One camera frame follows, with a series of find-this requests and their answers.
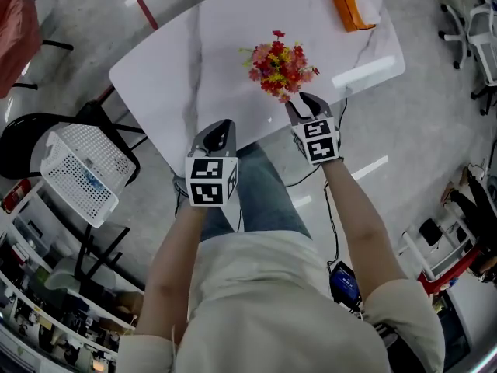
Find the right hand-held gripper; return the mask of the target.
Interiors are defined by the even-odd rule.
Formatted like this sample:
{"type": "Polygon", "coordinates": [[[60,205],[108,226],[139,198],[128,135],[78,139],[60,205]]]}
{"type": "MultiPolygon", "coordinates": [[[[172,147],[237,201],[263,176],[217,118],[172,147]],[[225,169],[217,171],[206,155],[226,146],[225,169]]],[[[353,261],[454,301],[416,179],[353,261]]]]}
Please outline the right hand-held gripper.
{"type": "Polygon", "coordinates": [[[299,97],[310,110],[309,117],[301,116],[291,101],[285,103],[297,149],[310,165],[339,159],[339,130],[329,104],[308,92],[300,92],[299,97]]]}

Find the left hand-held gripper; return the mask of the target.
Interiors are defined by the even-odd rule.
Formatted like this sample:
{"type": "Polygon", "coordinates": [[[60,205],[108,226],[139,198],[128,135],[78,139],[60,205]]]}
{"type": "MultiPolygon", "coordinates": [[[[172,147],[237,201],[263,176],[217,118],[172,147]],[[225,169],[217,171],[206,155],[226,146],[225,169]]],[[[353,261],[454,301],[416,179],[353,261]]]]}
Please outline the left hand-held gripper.
{"type": "Polygon", "coordinates": [[[223,207],[238,185],[236,125],[211,124],[194,139],[185,159],[189,202],[194,207],[223,207]]]}

